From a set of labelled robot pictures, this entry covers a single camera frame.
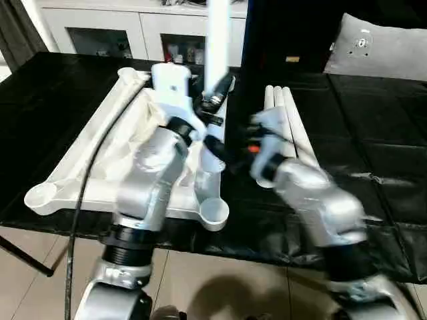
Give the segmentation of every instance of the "black cable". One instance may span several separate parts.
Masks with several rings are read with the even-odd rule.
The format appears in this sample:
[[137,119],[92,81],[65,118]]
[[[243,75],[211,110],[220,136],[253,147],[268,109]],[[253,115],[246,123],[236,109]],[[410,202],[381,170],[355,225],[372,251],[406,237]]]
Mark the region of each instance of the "black cable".
[[122,110],[115,116],[115,118],[108,125],[107,129],[104,131],[101,139],[97,142],[95,149],[93,150],[92,156],[87,165],[85,175],[83,176],[83,181],[81,182],[81,189],[79,197],[77,199],[77,204],[75,205],[75,212],[73,217],[73,225],[71,226],[69,234],[69,243],[67,251],[67,276],[65,278],[65,320],[71,320],[71,290],[73,287],[73,261],[74,261],[74,245],[75,245],[75,233],[77,230],[77,223],[79,221],[79,216],[81,212],[81,204],[83,202],[83,197],[85,195],[85,190],[87,186],[87,181],[91,175],[93,164],[95,163],[96,157],[98,156],[99,150],[101,149],[103,143],[107,139],[107,136],[114,128],[116,123],[120,120],[121,116],[126,112],[127,108],[131,105],[132,101],[139,95],[141,90],[145,87],[143,85],[139,90],[137,90],[126,102]]

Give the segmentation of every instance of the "table leg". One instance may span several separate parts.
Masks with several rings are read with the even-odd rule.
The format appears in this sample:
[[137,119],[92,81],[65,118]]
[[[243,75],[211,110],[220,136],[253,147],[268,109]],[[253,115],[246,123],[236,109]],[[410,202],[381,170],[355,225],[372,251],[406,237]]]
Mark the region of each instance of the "table leg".
[[0,236],[0,248],[3,248],[8,253],[14,255],[16,258],[22,260],[32,268],[40,271],[42,274],[46,275],[47,277],[51,277],[53,275],[54,270],[46,267],[44,264],[38,262],[36,259],[34,259],[32,256],[30,256],[28,253],[20,250],[16,245],[14,245],[12,242],[6,240],[2,236]]

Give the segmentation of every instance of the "curtain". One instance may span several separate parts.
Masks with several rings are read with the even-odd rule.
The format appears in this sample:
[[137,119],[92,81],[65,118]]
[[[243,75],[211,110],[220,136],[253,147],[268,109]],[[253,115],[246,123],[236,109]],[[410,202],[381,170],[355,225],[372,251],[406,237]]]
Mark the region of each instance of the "curtain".
[[0,0],[0,51],[12,72],[47,51],[21,0]]

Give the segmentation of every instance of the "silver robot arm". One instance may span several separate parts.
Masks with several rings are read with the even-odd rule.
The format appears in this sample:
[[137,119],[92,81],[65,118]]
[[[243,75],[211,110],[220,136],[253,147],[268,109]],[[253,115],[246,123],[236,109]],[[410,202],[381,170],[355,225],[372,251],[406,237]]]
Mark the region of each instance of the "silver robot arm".
[[[254,117],[270,132],[277,127],[274,109]],[[361,202],[325,171],[277,153],[281,143],[277,135],[264,136],[251,176],[272,183],[322,254],[331,296],[342,307],[336,319],[419,319],[413,301],[371,260]]]
[[134,155],[119,189],[113,225],[101,240],[103,255],[75,320],[149,318],[151,298],[142,288],[151,276],[155,236],[163,225],[171,188],[187,157],[187,143],[176,132],[174,121],[158,127]]

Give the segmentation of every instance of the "cabinet door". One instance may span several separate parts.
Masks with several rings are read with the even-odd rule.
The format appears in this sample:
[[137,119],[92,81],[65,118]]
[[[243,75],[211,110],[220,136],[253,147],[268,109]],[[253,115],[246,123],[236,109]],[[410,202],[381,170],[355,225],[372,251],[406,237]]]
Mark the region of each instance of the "cabinet door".
[[62,53],[147,59],[138,13],[43,9]]
[[[151,13],[140,17],[150,60],[204,64],[207,17]],[[232,19],[231,66],[239,67],[242,60],[244,25],[245,19]]]

